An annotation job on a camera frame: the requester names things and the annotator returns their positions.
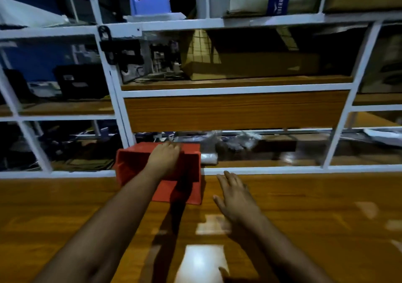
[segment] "forearm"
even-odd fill
[[[333,283],[325,271],[297,248],[286,235],[262,213],[245,221],[246,228],[262,245],[279,280],[297,283]]]
[[[97,273],[104,272],[105,267],[107,272],[113,272],[113,277],[160,179],[158,172],[147,169],[138,174],[93,215],[54,256],[35,282],[102,281]]]

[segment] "blue plastic object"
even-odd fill
[[[130,0],[131,15],[171,13],[170,0]]]

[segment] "red bin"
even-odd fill
[[[162,143],[140,142],[127,149],[119,149],[116,156],[116,179],[124,186],[141,172],[153,149]],[[152,198],[153,201],[185,200],[187,204],[201,204],[201,152],[197,143],[183,143],[176,169],[165,177]]]

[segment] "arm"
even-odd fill
[[[33,282],[110,282],[160,180],[174,169],[179,153],[180,147],[169,142],[158,145],[145,169],[88,220]]]
[[[333,283],[328,275],[297,248],[262,213],[242,180],[225,171],[218,175],[224,200],[214,195],[221,212],[244,226],[262,245],[265,256],[281,282]]]

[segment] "person's right arm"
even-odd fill
[[[334,282],[271,223],[236,174],[225,171],[225,176],[217,177],[224,199],[214,195],[214,202],[230,221],[242,225],[257,238],[281,282]]]

